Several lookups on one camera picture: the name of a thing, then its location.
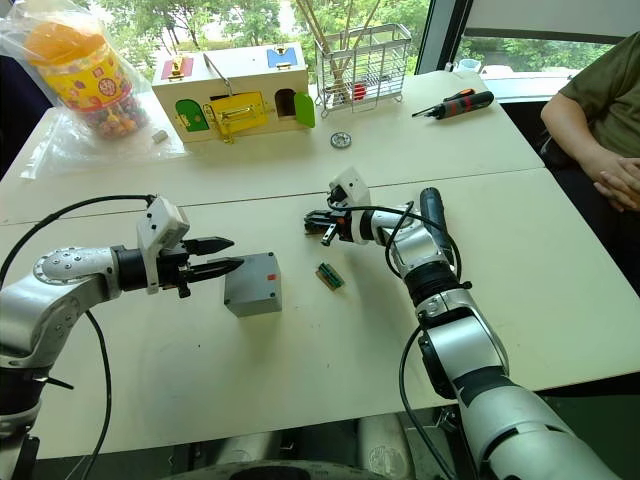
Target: candy jar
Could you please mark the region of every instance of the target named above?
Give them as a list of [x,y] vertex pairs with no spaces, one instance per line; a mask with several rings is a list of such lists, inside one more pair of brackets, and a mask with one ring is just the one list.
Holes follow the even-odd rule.
[[100,24],[47,21],[26,38],[27,60],[64,104],[104,138],[144,126],[148,117]]

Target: wire basket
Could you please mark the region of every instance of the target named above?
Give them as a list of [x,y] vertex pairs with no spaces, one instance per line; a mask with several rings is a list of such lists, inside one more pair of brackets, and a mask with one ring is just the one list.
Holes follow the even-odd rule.
[[327,47],[316,42],[316,74],[322,118],[351,107],[370,110],[381,98],[402,100],[411,34],[395,23],[327,35]]

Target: white table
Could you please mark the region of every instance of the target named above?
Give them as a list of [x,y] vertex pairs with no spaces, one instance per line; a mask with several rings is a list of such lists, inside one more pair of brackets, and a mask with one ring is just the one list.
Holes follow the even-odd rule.
[[[324,120],[318,118],[313,130],[240,137],[232,146],[221,141],[191,143],[190,153],[174,160],[140,161],[114,155],[110,168],[22,179],[20,172],[56,117],[51,110],[2,181],[0,225],[37,221],[98,195],[162,192],[176,204],[200,205],[322,192],[330,179],[350,165],[370,186],[541,167],[497,102],[442,121],[411,118],[411,113],[470,87],[486,90],[473,72],[407,77],[401,103],[387,99],[367,112],[331,112]],[[329,138],[337,131],[352,135],[350,148],[330,146]],[[140,132],[126,141],[148,143],[148,157],[155,158],[156,149],[163,146],[153,145],[151,133]],[[136,203],[120,202],[73,215],[136,208],[140,208]]]
[[[640,369],[640,299],[546,170],[374,188],[372,200],[417,200],[427,185],[442,193],[464,279],[474,283],[478,305],[507,348],[515,382],[542,389]],[[303,215],[324,205],[324,195],[308,194],[186,208],[192,236],[236,241],[224,255],[276,253],[281,314],[236,319],[222,305],[220,280],[194,284],[184,300],[174,291],[153,298],[139,291],[93,309],[114,382],[104,452],[402,409],[397,368],[416,325],[411,301],[381,247],[335,240],[326,248],[303,234]],[[56,247],[135,245],[138,215],[47,227],[25,247],[9,280]],[[27,227],[0,227],[0,256]],[[345,278],[343,288],[331,292],[316,278],[321,261]],[[104,381],[86,319],[52,375],[76,389],[45,389],[34,432],[40,456],[87,453],[103,418]],[[416,408],[445,403],[415,351],[407,376]]]

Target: orange lid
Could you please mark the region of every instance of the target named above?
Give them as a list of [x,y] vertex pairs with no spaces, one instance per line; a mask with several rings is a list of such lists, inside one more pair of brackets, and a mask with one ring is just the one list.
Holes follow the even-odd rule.
[[97,25],[72,28],[56,22],[38,25],[24,43],[32,65],[64,65],[95,52],[106,42]]

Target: robotic arm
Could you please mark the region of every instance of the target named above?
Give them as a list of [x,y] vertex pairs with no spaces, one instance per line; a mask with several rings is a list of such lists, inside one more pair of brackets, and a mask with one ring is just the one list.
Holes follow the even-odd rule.
[[[325,232],[359,244],[386,246],[400,213],[350,210],[370,205],[353,169],[330,183],[329,211],[305,217],[309,233]],[[402,212],[406,205],[399,207]],[[440,195],[422,192],[422,217],[446,229]],[[509,379],[506,351],[476,306],[469,284],[451,267],[451,245],[422,221],[407,218],[390,253],[413,301],[422,329],[418,343],[434,390],[459,404],[464,434],[478,473],[491,479],[612,479],[595,453],[537,395]]]
[[29,437],[49,376],[78,318],[122,291],[177,288],[225,275],[243,260],[222,258],[191,265],[190,255],[208,255],[233,245],[224,238],[183,240],[184,213],[157,197],[137,224],[138,248],[57,249],[43,255],[33,272],[0,291],[0,480],[18,478],[35,461],[37,439]]

